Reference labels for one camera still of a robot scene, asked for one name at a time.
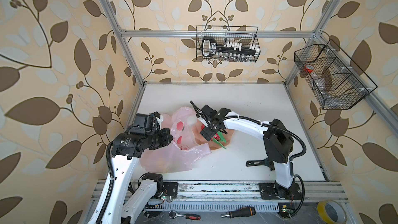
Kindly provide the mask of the pink dragon fruit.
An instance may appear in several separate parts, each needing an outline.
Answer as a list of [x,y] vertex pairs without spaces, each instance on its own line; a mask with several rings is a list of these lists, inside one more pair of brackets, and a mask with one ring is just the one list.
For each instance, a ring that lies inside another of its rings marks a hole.
[[211,150],[216,150],[219,148],[227,149],[227,140],[222,132],[217,132],[210,142],[204,139],[202,143],[208,144]]

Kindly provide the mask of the pink plastic bag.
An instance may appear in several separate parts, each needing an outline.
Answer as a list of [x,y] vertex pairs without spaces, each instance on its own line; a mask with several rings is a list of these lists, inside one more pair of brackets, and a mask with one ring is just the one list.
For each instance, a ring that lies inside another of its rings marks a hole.
[[[172,115],[162,114],[161,128],[169,128],[173,141],[157,150],[146,150],[140,158],[141,167],[147,172],[165,174],[192,170],[194,163],[211,154],[208,144],[198,145],[192,127],[198,121],[196,112],[190,107],[181,107]],[[183,122],[184,129],[178,131],[176,124]]]

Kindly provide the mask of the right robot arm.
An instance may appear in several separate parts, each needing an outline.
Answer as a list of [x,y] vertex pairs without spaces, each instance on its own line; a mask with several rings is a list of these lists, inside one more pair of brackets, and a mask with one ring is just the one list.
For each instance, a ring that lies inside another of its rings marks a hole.
[[293,159],[305,155],[305,143],[294,133],[288,131],[283,123],[273,121],[259,121],[239,115],[230,109],[221,108],[216,111],[208,105],[198,108],[190,102],[196,112],[196,117],[204,125],[200,135],[207,141],[213,141],[220,132],[235,130],[257,138],[264,143],[267,157],[264,160],[247,161],[246,166],[267,166],[276,172],[274,186],[265,190],[269,196],[280,199],[293,199],[297,194]]

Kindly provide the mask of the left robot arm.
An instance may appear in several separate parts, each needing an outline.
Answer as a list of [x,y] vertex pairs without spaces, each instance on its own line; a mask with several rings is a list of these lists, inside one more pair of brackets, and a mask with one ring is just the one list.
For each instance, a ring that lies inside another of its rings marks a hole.
[[160,194],[162,175],[149,174],[127,203],[125,197],[133,172],[146,150],[168,146],[173,140],[169,128],[149,133],[124,132],[119,134],[107,147],[106,161],[108,175],[100,199],[89,224],[133,224],[149,200]]

